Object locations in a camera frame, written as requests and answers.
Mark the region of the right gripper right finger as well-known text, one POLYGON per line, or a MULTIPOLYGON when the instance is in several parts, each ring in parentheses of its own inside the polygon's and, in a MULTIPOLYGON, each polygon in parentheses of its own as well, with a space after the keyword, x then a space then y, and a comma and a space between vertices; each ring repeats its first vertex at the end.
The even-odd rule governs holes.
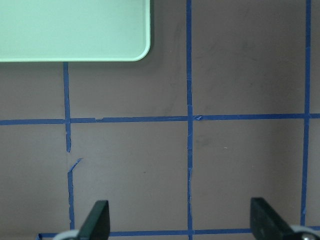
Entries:
POLYGON ((300 234, 262 197, 250 200, 250 230, 256 240, 299 240, 300 234))

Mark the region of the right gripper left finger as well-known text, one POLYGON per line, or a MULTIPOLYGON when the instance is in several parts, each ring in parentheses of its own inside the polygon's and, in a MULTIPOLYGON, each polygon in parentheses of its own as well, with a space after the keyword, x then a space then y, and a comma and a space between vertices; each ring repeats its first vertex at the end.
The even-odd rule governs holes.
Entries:
POLYGON ((107 240, 110 236, 110 210, 108 200, 93 205, 78 234, 78 240, 107 240))

